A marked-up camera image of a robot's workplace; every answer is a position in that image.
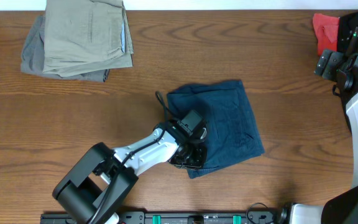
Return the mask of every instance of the wooden table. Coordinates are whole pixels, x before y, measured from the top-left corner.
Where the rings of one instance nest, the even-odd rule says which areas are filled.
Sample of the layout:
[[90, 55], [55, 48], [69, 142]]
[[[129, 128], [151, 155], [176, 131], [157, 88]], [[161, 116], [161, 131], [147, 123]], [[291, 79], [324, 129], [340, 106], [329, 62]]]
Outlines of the wooden table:
[[[347, 191], [352, 139], [318, 61], [314, 11], [129, 11], [134, 67], [106, 83], [20, 72], [42, 12], [0, 12], [0, 223], [63, 211], [52, 190], [95, 143], [121, 146], [162, 120], [154, 91], [241, 79], [266, 153], [189, 179], [159, 164], [124, 205], [148, 211], [244, 211], [254, 202], [323, 205]], [[340, 16], [345, 11], [325, 11]]]

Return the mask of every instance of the blue cloth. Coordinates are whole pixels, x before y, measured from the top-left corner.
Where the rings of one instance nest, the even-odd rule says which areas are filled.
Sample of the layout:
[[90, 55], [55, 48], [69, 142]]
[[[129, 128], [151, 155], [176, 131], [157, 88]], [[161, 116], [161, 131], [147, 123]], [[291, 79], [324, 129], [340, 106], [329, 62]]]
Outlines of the blue cloth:
[[265, 152], [241, 81], [185, 85], [167, 94], [167, 100], [180, 117], [196, 110], [208, 123], [207, 159], [203, 169], [188, 170], [191, 179]]

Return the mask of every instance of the green clip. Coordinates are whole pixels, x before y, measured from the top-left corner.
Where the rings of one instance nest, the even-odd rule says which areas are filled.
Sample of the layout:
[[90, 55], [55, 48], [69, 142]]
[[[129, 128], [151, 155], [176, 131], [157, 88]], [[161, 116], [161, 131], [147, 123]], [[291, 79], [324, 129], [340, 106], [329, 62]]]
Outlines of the green clip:
[[233, 215], [233, 224], [241, 224], [241, 216]]
[[153, 224], [161, 224], [161, 216], [153, 215]]

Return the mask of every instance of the khaki pants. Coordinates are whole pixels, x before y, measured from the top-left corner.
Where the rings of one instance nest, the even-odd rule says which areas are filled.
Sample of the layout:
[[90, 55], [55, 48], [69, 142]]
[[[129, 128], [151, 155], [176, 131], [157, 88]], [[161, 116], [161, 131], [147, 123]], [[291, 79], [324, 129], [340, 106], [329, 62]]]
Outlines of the khaki pants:
[[69, 77], [131, 67], [132, 39], [120, 0], [48, 0], [44, 73]]

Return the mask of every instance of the blue towel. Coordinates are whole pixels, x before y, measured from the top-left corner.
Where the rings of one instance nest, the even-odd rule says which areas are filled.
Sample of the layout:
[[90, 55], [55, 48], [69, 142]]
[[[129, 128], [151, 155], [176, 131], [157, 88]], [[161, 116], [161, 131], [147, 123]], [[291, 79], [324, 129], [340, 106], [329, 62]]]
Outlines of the blue towel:
[[179, 117], [196, 110], [208, 123], [207, 159], [203, 169], [187, 170], [191, 179], [265, 152], [241, 81], [185, 85], [167, 94], [167, 100]]

